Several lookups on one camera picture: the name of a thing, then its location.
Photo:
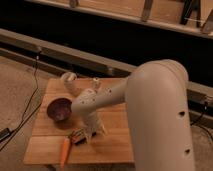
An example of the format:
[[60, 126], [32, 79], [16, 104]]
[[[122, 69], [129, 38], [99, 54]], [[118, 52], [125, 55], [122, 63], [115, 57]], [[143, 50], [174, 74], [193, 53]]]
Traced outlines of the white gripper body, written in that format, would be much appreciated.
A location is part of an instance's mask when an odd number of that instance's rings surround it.
[[94, 133], [100, 131], [102, 128], [101, 119], [96, 112], [90, 113], [82, 118], [87, 133]]

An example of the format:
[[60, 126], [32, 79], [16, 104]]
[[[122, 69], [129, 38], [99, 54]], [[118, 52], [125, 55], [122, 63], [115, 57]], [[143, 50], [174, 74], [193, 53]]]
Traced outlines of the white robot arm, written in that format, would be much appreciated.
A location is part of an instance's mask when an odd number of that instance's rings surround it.
[[120, 83], [71, 105], [84, 118], [126, 105], [136, 171], [196, 171], [187, 102], [188, 73], [174, 60], [146, 62]]

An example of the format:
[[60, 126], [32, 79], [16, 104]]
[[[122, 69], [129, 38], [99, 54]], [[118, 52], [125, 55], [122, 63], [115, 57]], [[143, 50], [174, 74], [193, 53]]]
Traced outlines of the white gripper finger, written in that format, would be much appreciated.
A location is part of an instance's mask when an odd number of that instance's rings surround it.
[[99, 125], [98, 132], [107, 135], [107, 130], [105, 129], [105, 126], [103, 124]]
[[91, 142], [91, 139], [92, 139], [92, 134], [84, 131], [84, 135], [85, 135], [85, 138], [86, 138], [86, 142], [89, 144]]

